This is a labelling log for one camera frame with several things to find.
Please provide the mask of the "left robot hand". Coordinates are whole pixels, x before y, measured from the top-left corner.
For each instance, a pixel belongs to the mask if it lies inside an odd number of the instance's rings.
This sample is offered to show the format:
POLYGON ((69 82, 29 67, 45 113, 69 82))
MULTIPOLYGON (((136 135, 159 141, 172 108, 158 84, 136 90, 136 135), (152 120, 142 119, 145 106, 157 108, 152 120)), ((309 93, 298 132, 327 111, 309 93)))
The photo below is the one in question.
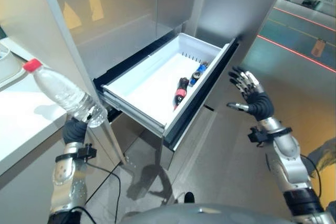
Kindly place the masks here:
POLYGON ((62 131, 62 138, 64 144, 70 143, 81 143, 85 142, 86 131, 88 127, 88 122, 92 118, 92 112, 89 111, 87 115, 84 116, 84 120, 78 120, 74 116, 71 116, 64 124, 62 131))

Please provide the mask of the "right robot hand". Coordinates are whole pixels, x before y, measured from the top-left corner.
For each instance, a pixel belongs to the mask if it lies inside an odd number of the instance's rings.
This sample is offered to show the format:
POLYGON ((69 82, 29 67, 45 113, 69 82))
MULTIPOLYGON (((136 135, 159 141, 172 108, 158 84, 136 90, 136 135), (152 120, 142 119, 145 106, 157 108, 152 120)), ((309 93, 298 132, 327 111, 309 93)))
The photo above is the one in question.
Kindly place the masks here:
POLYGON ((229 102, 227 107, 243 111, 259 122, 274 115, 274 105, 259 80, 248 70, 237 66, 228 73, 230 82, 240 91, 245 104, 229 102))

